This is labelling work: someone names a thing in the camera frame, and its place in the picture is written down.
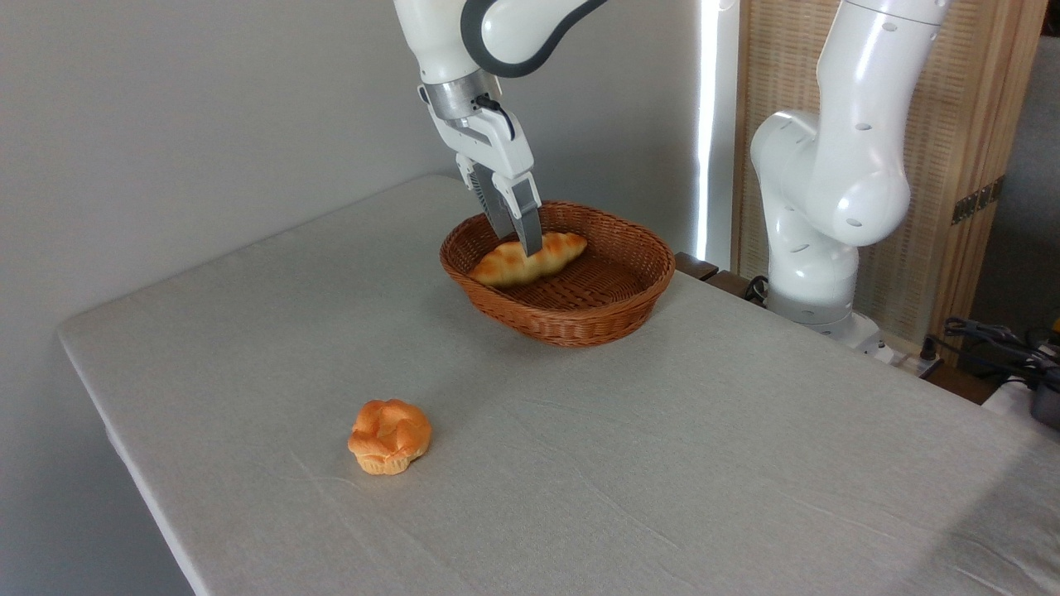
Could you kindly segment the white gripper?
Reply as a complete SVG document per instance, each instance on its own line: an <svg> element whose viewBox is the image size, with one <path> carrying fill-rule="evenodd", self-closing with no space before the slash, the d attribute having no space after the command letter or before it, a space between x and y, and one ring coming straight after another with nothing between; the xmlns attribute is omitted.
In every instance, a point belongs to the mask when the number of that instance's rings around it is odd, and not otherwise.
<svg viewBox="0 0 1060 596"><path fill-rule="evenodd" d="M440 118L429 104L443 142L453 151L467 189L487 215L497 238L518 235L527 257L542 250L537 185L530 170L534 157L518 123L493 99L472 99L470 113Z"/></svg>

